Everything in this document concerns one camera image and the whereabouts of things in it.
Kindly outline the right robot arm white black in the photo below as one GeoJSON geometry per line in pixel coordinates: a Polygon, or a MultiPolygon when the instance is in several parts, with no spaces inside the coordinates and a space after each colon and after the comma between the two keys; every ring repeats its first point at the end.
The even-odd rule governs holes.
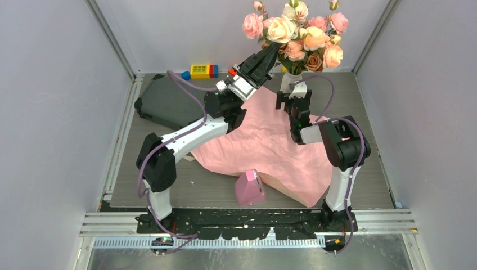
{"type": "Polygon", "coordinates": [[[299,144],[322,142],[328,161],[332,165],[331,182],[321,210],[322,226],[335,231],[352,222],[350,195],[356,175],[371,148],[355,119],[350,116],[320,120],[312,124],[309,105],[311,91],[305,97],[292,97],[277,92],[276,109],[283,109],[289,116],[292,140],[299,144]]]}

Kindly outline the pink paper bouquet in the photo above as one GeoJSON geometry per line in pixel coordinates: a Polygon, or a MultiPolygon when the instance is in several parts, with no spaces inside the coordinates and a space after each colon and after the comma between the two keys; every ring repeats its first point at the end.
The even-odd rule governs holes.
{"type": "Polygon", "coordinates": [[[243,104],[239,128],[192,151],[207,170],[240,176],[256,169],[267,185],[311,208],[331,182],[332,165],[322,143],[298,145],[287,113],[275,108],[276,94],[261,87],[243,104]]]}

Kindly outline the white rose flower stem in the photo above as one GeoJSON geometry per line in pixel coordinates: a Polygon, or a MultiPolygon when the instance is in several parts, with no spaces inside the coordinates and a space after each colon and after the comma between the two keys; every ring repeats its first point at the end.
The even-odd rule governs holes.
{"type": "Polygon", "coordinates": [[[263,22],[266,40],[285,44],[296,39],[308,15],[308,6],[303,1],[289,1],[280,17],[270,17],[263,22]]]}

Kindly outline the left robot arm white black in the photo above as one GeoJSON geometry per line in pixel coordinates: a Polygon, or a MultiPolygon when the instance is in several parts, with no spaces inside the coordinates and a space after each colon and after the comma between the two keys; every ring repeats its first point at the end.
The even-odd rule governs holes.
{"type": "Polygon", "coordinates": [[[204,88],[204,100],[198,103],[204,114],[202,118],[161,137],[155,133],[146,136],[136,161],[137,194],[146,197],[151,225],[158,232],[168,232],[173,224],[170,188],[176,181],[176,164],[187,153],[242,124],[246,114],[242,106],[273,78],[272,69],[280,48],[279,43],[271,43],[234,65],[236,75],[218,81],[213,88],[204,88]]]}

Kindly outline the white ribbed vase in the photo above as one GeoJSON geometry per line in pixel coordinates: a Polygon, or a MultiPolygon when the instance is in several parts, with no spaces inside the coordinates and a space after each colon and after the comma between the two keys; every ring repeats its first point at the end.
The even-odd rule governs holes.
{"type": "Polygon", "coordinates": [[[282,77],[280,91],[283,93],[291,93],[294,89],[293,84],[297,81],[302,80],[302,78],[303,77],[301,74],[292,74],[286,71],[282,77]]]}

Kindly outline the pink rose flower stem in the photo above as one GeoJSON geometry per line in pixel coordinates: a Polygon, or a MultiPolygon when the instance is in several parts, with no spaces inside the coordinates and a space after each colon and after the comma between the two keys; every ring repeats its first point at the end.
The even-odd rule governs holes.
{"type": "Polygon", "coordinates": [[[247,39],[269,41],[268,28],[275,17],[270,17],[262,1],[253,1],[254,13],[245,16],[242,31],[247,39]]]}

